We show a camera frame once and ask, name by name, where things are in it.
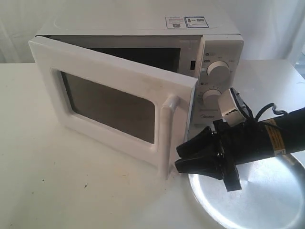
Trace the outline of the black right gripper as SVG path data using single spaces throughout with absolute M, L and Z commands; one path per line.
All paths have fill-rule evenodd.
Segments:
M 177 146 L 181 157 L 174 164 L 181 174 L 197 174 L 224 180 L 228 192 L 242 189 L 237 166 L 269 158 L 269 135 L 263 124 L 255 121 L 230 127 L 227 122 L 213 122 L 220 140 L 222 160 L 215 153 L 201 151 L 213 142 L 208 126 L 192 139 Z

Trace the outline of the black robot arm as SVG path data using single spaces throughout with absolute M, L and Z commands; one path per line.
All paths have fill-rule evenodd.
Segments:
M 228 192 L 241 189 L 237 166 L 288 155 L 305 149 L 305 110 L 258 122 L 254 119 L 230 127 L 214 121 L 179 145 L 175 167 L 182 174 L 198 174 L 222 180 Z

